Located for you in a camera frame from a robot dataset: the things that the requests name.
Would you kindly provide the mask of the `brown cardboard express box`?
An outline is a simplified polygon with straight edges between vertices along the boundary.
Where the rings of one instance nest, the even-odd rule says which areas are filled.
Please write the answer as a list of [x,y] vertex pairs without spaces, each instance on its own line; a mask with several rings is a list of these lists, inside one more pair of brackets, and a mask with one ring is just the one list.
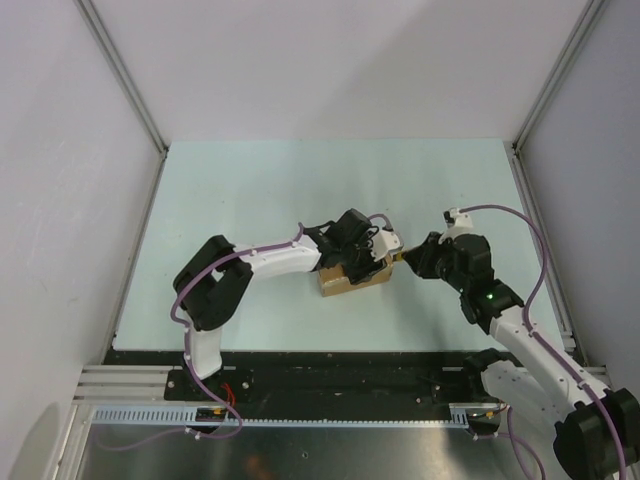
[[389,282],[392,278],[393,273],[392,256],[387,255],[384,260],[385,267],[381,271],[377,272],[369,280],[361,282],[357,285],[350,283],[342,265],[319,270],[318,284],[321,295],[323,297],[342,295],[349,292],[372,287],[374,285]]

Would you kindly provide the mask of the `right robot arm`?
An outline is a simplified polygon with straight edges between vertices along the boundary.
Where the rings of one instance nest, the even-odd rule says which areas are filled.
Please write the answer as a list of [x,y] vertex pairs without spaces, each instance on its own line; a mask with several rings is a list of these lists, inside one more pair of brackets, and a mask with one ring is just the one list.
[[541,422],[554,437],[558,463],[572,479],[624,476],[627,467],[638,463],[638,400],[629,390],[614,391],[595,378],[525,318],[523,300],[495,276],[485,237],[443,239],[432,232],[402,258],[418,277],[451,286],[465,318],[514,357],[508,360],[488,349],[472,358],[471,370],[461,376],[469,399],[495,397]]

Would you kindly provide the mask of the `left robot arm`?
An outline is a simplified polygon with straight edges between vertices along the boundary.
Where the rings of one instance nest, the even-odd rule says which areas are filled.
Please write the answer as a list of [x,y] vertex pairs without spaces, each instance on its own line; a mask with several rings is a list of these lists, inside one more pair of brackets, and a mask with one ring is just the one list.
[[293,238],[275,244],[240,249],[223,235],[209,238],[173,280],[170,318],[184,330],[187,389],[202,400],[219,392],[223,326],[252,282],[341,267],[349,285],[360,286],[402,247],[385,215],[356,209],[318,226],[299,224]]

